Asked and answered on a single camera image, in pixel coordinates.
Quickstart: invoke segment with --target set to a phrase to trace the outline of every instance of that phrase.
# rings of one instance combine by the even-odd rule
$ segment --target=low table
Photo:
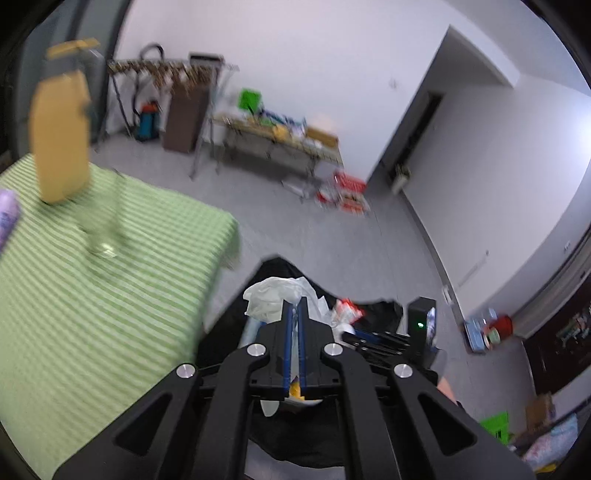
[[[236,149],[236,140],[238,137],[252,136],[262,138],[269,141],[269,149],[267,150],[267,158],[272,159],[271,153],[273,149],[281,145],[283,147],[292,148],[296,151],[304,153],[309,161],[306,165],[306,173],[309,178],[314,176],[316,165],[321,161],[326,161],[334,164],[336,167],[343,166],[343,160],[340,156],[339,148],[318,147],[302,141],[299,138],[287,136],[285,138],[277,138],[272,131],[272,127],[258,124],[254,121],[244,120],[242,118],[232,117],[225,114],[217,114],[213,116],[213,123],[223,125],[226,127],[228,134],[224,139],[224,153],[225,158],[228,149]],[[220,165],[220,157],[217,158],[218,168]]]
[[[92,179],[107,172],[92,166]],[[0,176],[22,216],[0,255],[0,421],[49,480],[174,367],[194,359],[236,220],[126,177],[125,243],[90,255],[73,204],[39,200],[27,155]]]

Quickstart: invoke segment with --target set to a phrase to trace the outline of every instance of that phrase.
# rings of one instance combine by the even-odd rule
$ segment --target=baseboard
[[[431,241],[431,238],[429,237],[427,230],[425,229],[423,223],[421,222],[421,219],[418,217],[417,212],[414,210],[413,205],[410,203],[407,196],[404,194],[404,192],[400,192],[398,195],[400,196],[400,198],[406,205],[409,213],[413,217],[414,223],[417,225],[419,232],[421,232],[421,236],[423,237],[423,240],[427,245],[427,249],[429,250],[431,257],[435,262],[435,267],[437,268],[437,273],[439,273],[439,278],[441,278],[441,283],[443,283],[443,287],[446,290],[446,292],[444,292],[443,295],[445,297],[447,294],[447,297],[450,300],[448,303],[452,308],[453,316],[456,320],[456,323],[458,325],[461,325],[464,322],[464,315],[462,315],[462,311],[460,310],[460,307],[457,302],[456,292],[453,289],[452,282],[449,280],[449,276],[447,275],[445,267],[443,267],[443,262],[441,261],[441,258],[439,258],[439,254],[435,249],[435,245],[433,245],[433,242]]]

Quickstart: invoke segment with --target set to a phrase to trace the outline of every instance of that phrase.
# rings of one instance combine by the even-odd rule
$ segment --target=brown cabinet
[[[524,343],[537,394],[556,393],[591,365],[591,275]]]

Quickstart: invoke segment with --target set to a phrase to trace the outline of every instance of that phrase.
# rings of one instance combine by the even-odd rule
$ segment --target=white plastic bag
[[[305,277],[270,277],[248,287],[242,298],[248,300],[246,315],[266,323],[281,320],[283,301],[298,305],[302,297],[308,301],[308,316],[312,320],[330,325],[329,307],[324,297],[318,299],[316,292]]]

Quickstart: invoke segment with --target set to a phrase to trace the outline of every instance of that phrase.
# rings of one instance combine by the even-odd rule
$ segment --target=triangular cutout
[[[146,455],[172,397],[171,394],[158,397],[137,419],[117,435],[115,443],[136,455]]]
[[[476,437],[431,397],[420,394],[418,401],[427,416],[443,455],[454,455],[476,443]]]

